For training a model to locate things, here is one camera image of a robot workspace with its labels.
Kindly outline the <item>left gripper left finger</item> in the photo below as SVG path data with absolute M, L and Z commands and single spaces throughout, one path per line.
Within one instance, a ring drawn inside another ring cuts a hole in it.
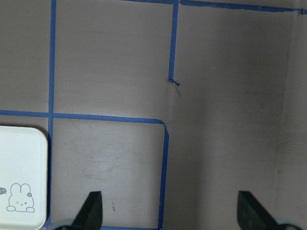
M 102 194 L 90 192 L 79 213 L 71 224 L 72 227 L 101 227 L 103 221 Z

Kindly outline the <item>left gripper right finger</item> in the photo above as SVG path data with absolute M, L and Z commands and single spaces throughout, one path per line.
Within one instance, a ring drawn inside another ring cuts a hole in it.
M 240 227 L 278 227 L 279 224 L 249 191 L 239 191 L 237 222 Z

